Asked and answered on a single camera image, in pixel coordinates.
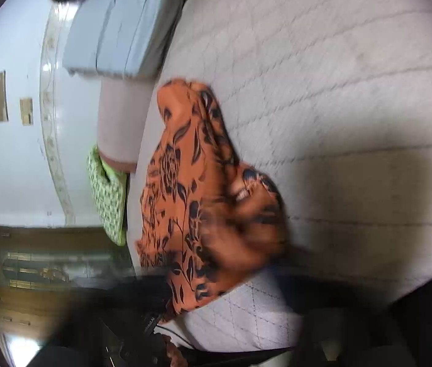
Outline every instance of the bed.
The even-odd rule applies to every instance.
[[[240,157],[276,182],[299,268],[391,302],[432,278],[432,0],[187,0],[159,83],[209,84]],[[128,244],[163,131],[156,93]],[[293,344],[267,272],[181,325],[211,351]]]

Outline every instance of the pillow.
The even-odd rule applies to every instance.
[[[183,0],[87,0],[63,54],[70,73],[156,75]]]
[[[98,106],[97,144],[102,160],[121,172],[136,172],[146,113],[155,79],[104,77]]]
[[[88,177],[93,202],[107,236],[118,246],[126,244],[124,207],[126,203],[127,174],[118,172],[102,161],[96,146],[88,155]]]

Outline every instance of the pink pillow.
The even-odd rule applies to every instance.
[[[155,79],[102,80],[98,107],[99,154],[112,168],[136,172],[144,123]]]

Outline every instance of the decorative wall border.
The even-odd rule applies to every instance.
[[[75,214],[66,186],[58,150],[58,134],[54,109],[54,84],[58,62],[58,44],[61,29],[68,17],[70,4],[53,4],[44,32],[43,49],[40,54],[39,106],[40,123],[43,130],[44,149],[49,171],[61,207],[65,213],[65,225],[75,224]]]

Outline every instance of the light blue pillow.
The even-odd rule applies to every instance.
[[[128,77],[157,73],[183,0],[87,0],[78,9],[63,67]]]

